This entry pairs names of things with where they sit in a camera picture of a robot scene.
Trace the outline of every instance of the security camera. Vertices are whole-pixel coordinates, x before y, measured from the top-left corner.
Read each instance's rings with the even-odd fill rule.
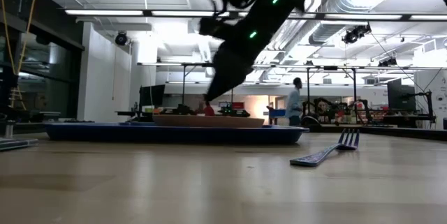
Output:
[[[119,46],[126,46],[128,42],[129,39],[127,38],[127,32],[125,31],[118,32],[118,35],[115,38],[115,43]]]

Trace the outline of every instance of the ceiling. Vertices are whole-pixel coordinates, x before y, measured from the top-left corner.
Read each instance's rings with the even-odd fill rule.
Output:
[[[163,9],[163,10],[211,10],[209,0],[54,0],[64,8],[97,8],[97,9]],[[361,11],[371,13],[447,13],[447,7],[443,0],[351,0],[370,4],[368,9],[361,7]],[[310,11],[324,11],[323,7],[312,7]],[[198,51],[198,42],[203,41],[199,35],[188,33],[188,28],[197,24],[197,19],[177,18],[144,18],[144,17],[107,17],[98,19],[96,28],[108,30],[109,34],[116,34],[120,26],[129,24],[151,24],[152,31],[159,37],[159,57],[162,61],[188,61],[193,52]],[[299,21],[286,21],[277,32],[269,45],[270,49],[284,51],[272,55],[264,54],[258,58],[258,64],[269,64],[271,61],[279,61],[283,64],[303,64],[307,60],[313,60],[322,65],[332,64],[374,64],[387,56],[385,51],[397,57],[406,65],[411,61],[414,52],[424,43],[435,38],[447,37],[447,24],[426,22],[372,22],[372,35],[367,35],[357,43],[345,45],[341,37],[347,29],[353,25],[342,28],[329,37],[324,45],[316,47],[301,46],[302,39],[306,38],[304,28],[309,24]],[[207,38],[207,46],[213,53],[220,45],[220,40]]]

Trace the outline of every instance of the table surface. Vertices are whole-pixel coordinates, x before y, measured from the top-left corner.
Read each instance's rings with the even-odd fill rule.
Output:
[[[445,143],[361,135],[359,151],[317,168],[288,164],[338,137],[305,133],[278,147],[42,141],[0,153],[0,223],[445,223]]]

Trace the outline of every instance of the fork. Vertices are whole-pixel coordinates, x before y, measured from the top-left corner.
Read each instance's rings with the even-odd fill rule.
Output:
[[[360,130],[357,130],[356,134],[356,140],[354,141],[354,144],[352,143],[354,139],[354,133],[356,130],[352,129],[347,130],[344,129],[342,132],[342,135],[340,136],[340,139],[337,144],[333,144],[332,146],[324,149],[323,151],[319,151],[315,154],[305,156],[302,158],[295,158],[291,160],[291,165],[300,165],[300,166],[307,166],[307,167],[316,167],[320,165],[326,157],[334,150],[341,150],[341,151],[355,151],[358,147],[358,141],[360,139]]]

